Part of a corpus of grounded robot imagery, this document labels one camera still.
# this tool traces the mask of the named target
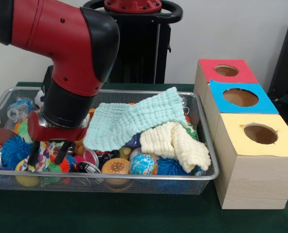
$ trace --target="metal basket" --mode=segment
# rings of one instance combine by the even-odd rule
[[[14,123],[7,117],[7,107],[19,98],[34,99],[40,88],[15,87],[6,90],[0,97],[0,128],[13,129]],[[137,103],[154,96],[156,91],[120,91],[101,90],[91,108],[100,103]],[[84,174],[84,173],[50,173],[0,170],[0,189],[34,190],[34,191],[70,191],[70,192],[123,192],[150,194],[193,194],[202,193],[210,180],[219,173],[218,164],[209,136],[200,98],[193,93],[180,92],[189,108],[191,123],[197,127],[199,140],[206,143],[212,165],[198,176],[144,176],[116,174]],[[37,185],[25,187],[18,183],[16,176],[24,176],[25,181],[34,179],[48,180],[57,178],[55,183],[47,186]]]

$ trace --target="ball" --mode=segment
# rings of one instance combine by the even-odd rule
[[[44,97],[45,97],[45,94],[43,93],[43,91],[42,90],[38,91],[38,93],[34,99],[35,105],[38,109],[42,108],[43,102],[44,102]]]
[[[24,164],[24,160],[19,162],[16,167],[16,171],[23,170],[22,166]],[[16,176],[17,182],[24,187],[35,187],[40,183],[40,179],[37,176]]]
[[[130,165],[130,173],[135,175],[155,175],[158,172],[156,159],[147,154],[138,154]]]

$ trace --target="plastic toy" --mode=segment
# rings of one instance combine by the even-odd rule
[[[130,173],[136,175],[156,175],[158,172],[157,161],[146,154],[135,156],[130,165]]]

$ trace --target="stacked boxes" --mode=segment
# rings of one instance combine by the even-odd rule
[[[288,200],[288,126],[242,60],[200,60],[201,98],[220,165],[223,209],[283,209]]]

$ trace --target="washcloth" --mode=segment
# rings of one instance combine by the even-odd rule
[[[135,105],[101,103],[90,122],[84,146],[90,150],[119,150],[133,135],[168,121],[188,128],[176,87]]]
[[[143,132],[140,136],[143,153],[176,159],[189,173],[195,166],[208,170],[211,165],[205,144],[194,140],[178,122],[168,122]]]

